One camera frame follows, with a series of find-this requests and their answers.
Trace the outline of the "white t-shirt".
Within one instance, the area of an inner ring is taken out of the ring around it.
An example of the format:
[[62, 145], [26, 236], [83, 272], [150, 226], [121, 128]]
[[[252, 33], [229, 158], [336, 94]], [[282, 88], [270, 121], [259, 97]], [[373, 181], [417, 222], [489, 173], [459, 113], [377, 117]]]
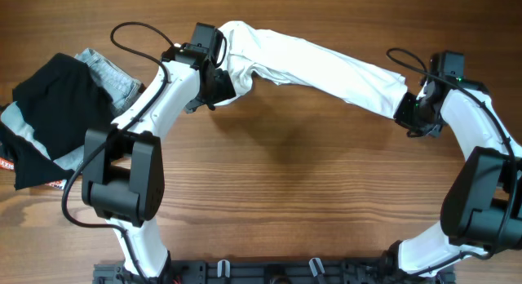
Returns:
[[220, 52], [236, 96], [219, 103], [231, 104], [253, 88], [253, 75], [277, 85], [314, 87], [372, 113], [392, 118], [407, 86], [399, 73], [352, 58], [303, 38], [270, 29], [255, 29], [239, 20], [219, 27], [227, 39]]

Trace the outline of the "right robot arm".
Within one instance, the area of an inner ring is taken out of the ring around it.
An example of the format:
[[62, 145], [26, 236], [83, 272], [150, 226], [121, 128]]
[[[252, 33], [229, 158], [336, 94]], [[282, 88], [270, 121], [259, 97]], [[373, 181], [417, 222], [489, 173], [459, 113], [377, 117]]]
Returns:
[[448, 126], [465, 164], [429, 229], [383, 252], [382, 279], [441, 280], [443, 270], [521, 248], [521, 147], [493, 110], [489, 89], [464, 75], [462, 53], [442, 51], [415, 70], [419, 95], [408, 92], [393, 118], [409, 138], [437, 137]]

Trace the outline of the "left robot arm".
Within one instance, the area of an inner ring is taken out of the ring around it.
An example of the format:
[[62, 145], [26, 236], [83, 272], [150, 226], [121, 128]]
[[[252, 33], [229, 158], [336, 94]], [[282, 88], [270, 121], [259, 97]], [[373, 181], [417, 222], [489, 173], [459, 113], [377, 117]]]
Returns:
[[110, 129], [85, 136], [82, 200], [113, 229], [125, 259], [97, 264], [95, 283], [172, 283], [170, 252], [156, 214], [165, 191], [161, 141], [182, 113], [235, 97], [221, 69], [227, 40], [213, 25], [196, 25], [190, 42], [171, 45], [156, 60], [146, 91]]

